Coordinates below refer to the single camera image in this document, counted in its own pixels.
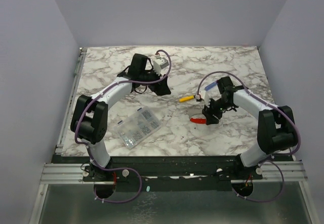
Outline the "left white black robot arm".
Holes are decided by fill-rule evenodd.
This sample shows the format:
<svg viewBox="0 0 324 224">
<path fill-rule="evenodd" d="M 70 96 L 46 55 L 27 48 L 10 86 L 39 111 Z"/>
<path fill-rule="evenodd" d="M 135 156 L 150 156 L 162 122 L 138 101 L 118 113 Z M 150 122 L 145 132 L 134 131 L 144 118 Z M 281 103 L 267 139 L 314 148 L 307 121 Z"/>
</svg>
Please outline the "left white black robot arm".
<svg viewBox="0 0 324 224">
<path fill-rule="evenodd" d="M 99 180 L 108 180 L 112 174 L 108 165 L 110 155 L 104 143 L 109 110 L 140 86 L 157 96 L 170 95 L 167 80 L 171 68 L 171 57 L 164 50 L 157 50 L 154 59 L 136 53 L 131 64 L 119 72 L 110 85 L 91 96 L 81 95 L 77 99 L 70 129 L 74 132 L 74 141 L 86 147 Z"/>
</svg>

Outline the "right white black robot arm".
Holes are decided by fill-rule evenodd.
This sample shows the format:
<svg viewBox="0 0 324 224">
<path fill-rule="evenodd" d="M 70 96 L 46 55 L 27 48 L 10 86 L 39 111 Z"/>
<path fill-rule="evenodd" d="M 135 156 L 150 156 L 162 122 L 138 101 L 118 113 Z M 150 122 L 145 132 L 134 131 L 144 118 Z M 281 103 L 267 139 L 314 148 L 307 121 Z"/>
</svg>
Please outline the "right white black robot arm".
<svg viewBox="0 0 324 224">
<path fill-rule="evenodd" d="M 216 81 L 221 97 L 210 98 L 207 91 L 198 91 L 196 99 L 204 102 L 202 114 L 206 124 L 218 124 L 227 111 L 242 108 L 258 121 L 256 143 L 235 157 L 232 167 L 236 178 L 244 179 L 257 166 L 272 154 L 298 147 L 300 134 L 289 106 L 277 106 L 253 94 L 245 85 L 236 86 L 230 77 Z"/>
</svg>

